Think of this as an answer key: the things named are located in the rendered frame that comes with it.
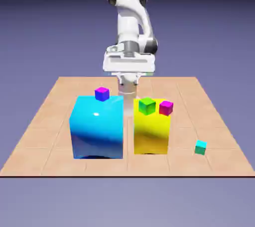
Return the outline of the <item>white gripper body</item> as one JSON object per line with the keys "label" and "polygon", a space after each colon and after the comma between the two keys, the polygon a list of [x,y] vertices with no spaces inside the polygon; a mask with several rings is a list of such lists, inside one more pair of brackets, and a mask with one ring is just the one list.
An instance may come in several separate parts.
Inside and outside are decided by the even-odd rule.
{"label": "white gripper body", "polygon": [[155,55],[134,53],[125,57],[123,52],[105,52],[103,70],[109,73],[154,73]]}

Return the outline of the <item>small purple cube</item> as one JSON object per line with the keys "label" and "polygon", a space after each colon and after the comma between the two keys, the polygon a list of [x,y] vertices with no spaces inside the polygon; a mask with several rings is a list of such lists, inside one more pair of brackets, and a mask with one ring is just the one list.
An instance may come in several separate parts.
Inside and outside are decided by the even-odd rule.
{"label": "small purple cube", "polygon": [[110,91],[108,88],[99,87],[95,89],[95,98],[101,102],[106,101],[110,97]]}

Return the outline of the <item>small green cube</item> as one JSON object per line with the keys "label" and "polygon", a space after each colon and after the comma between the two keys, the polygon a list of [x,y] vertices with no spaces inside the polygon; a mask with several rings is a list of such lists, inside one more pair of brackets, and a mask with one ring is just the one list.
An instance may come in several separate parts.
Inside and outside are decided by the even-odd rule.
{"label": "small green cube", "polygon": [[150,115],[156,110],[156,101],[152,98],[142,98],[138,102],[138,110],[144,115]]}

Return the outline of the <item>small magenta cube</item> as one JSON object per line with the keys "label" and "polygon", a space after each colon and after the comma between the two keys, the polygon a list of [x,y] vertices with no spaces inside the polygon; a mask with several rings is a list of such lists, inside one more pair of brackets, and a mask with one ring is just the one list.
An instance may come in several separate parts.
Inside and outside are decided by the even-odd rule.
{"label": "small magenta cube", "polygon": [[159,113],[165,116],[169,116],[173,112],[173,102],[162,101],[159,104]]}

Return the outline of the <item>small teal cube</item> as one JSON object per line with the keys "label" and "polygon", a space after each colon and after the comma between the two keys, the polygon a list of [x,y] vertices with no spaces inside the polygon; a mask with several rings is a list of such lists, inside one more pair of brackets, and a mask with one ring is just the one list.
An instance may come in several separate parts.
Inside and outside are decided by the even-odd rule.
{"label": "small teal cube", "polygon": [[195,145],[195,154],[205,155],[207,142],[197,140]]}

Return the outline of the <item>large cyan box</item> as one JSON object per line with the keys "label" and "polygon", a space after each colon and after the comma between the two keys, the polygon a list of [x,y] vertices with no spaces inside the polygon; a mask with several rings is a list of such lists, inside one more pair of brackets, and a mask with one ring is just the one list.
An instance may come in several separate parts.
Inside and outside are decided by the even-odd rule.
{"label": "large cyan box", "polygon": [[79,96],[69,118],[75,159],[123,158],[124,99]]}

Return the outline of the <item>large yellow box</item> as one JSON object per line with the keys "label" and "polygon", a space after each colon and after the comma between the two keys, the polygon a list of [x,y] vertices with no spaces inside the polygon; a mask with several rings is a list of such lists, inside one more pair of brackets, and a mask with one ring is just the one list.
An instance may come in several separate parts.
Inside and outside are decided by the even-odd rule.
{"label": "large yellow box", "polygon": [[133,101],[134,154],[167,154],[171,116],[159,113],[159,104],[166,99],[156,101],[156,110],[144,115],[138,110],[140,99]]}

